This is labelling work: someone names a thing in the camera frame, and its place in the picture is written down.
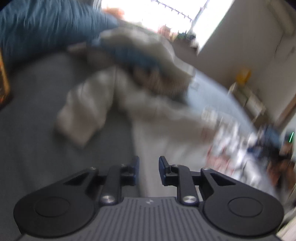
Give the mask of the white bear print sweatshirt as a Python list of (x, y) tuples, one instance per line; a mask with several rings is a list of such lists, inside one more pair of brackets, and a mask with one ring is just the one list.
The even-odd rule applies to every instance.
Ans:
[(135, 84), (118, 67), (95, 73), (68, 92), (57, 116), (57, 130), (84, 147), (101, 130), (113, 104), (132, 123), (135, 154), (141, 161), (140, 190), (147, 196), (171, 196), (161, 185), (158, 159), (198, 171), (210, 167), (270, 195), (276, 192), (266, 173), (247, 153), (253, 129), (239, 106), (224, 90), (214, 87), (211, 97), (239, 114), (234, 118), (213, 108), (201, 111), (155, 95)]

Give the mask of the dark clothes on windowsill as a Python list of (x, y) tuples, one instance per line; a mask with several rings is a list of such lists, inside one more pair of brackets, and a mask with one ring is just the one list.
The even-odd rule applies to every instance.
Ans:
[(180, 44), (183, 46), (198, 48), (199, 44), (196, 42), (196, 34), (195, 33), (178, 33), (177, 36), (173, 40), (174, 43)]

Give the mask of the grey bed sheet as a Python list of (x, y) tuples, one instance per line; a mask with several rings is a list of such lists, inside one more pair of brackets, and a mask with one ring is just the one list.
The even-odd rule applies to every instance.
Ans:
[(65, 52), (9, 73), (13, 97), (1, 110), (1, 240), (19, 237), (13, 209), (25, 195), (89, 167), (106, 171), (133, 160), (132, 124), (117, 106), (84, 148), (55, 130), (68, 91), (93, 73), (85, 60)]

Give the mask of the white and green desk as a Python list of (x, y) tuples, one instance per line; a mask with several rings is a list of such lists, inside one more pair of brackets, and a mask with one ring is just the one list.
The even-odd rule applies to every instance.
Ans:
[(266, 112), (265, 105), (248, 86), (242, 86), (235, 82), (230, 86), (229, 93), (243, 107), (252, 123), (255, 123), (260, 117), (264, 116)]

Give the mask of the light blue garment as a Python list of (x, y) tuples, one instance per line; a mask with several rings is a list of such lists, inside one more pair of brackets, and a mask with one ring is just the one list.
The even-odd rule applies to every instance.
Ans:
[(117, 63), (126, 64), (128, 67), (141, 67), (144, 69), (160, 69), (158, 60), (143, 53), (135, 47), (108, 46), (101, 38), (94, 39), (91, 47), (96, 47), (107, 53)]

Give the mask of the stack of folded jeans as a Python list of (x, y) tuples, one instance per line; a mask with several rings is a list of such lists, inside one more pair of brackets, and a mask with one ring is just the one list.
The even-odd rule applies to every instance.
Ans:
[(257, 159), (277, 158), (280, 152), (280, 134), (272, 125), (261, 126), (255, 144), (247, 152)]

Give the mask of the cream fleece garment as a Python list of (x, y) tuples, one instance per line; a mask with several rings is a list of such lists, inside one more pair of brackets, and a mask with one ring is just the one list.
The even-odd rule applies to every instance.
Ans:
[(108, 46), (135, 47), (155, 58), (163, 74), (179, 78), (192, 78), (195, 75), (195, 68), (179, 59), (170, 42), (161, 35), (119, 27), (102, 32), (100, 38)]

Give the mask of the yellow box on desk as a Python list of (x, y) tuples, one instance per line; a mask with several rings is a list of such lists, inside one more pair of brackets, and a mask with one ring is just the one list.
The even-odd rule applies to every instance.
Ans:
[(245, 85), (248, 82), (250, 77), (251, 77), (250, 69), (247, 69), (247, 68), (241, 69), (236, 75), (236, 82), (239, 85)]

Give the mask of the pink pot on windowsill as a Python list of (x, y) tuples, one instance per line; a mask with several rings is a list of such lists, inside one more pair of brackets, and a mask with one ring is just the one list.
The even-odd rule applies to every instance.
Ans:
[(171, 29), (169, 27), (167, 27), (166, 25), (164, 25), (164, 26), (159, 28), (158, 33), (160, 35), (165, 36), (166, 38), (168, 38), (170, 36)]

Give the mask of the smartphone with lit screen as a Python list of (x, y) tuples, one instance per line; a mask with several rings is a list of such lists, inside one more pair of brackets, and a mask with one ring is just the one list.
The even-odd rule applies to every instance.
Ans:
[(6, 74), (2, 53), (0, 53), (0, 109), (3, 109), (11, 100), (11, 86)]

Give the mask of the orange object on windowsill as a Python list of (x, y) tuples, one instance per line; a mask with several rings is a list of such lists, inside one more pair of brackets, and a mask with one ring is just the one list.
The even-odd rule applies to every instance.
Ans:
[(122, 10), (118, 8), (106, 8), (106, 9), (103, 9), (102, 11), (118, 19), (123, 19), (123, 15), (125, 14)]

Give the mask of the blue duvet roll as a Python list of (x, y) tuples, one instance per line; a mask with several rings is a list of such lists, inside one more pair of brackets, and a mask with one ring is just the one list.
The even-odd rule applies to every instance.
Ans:
[(80, 1), (10, 1), (1, 9), (1, 53), (6, 68), (118, 26), (110, 14)]

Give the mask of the wall air conditioner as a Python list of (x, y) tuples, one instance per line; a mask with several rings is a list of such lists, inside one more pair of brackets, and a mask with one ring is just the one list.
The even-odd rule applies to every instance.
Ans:
[(283, 1), (279, 0), (266, 0), (266, 6), (273, 14), (278, 24), (283, 30), (284, 35), (291, 37), (295, 33), (295, 25), (292, 17), (288, 13), (287, 8), (284, 6)]

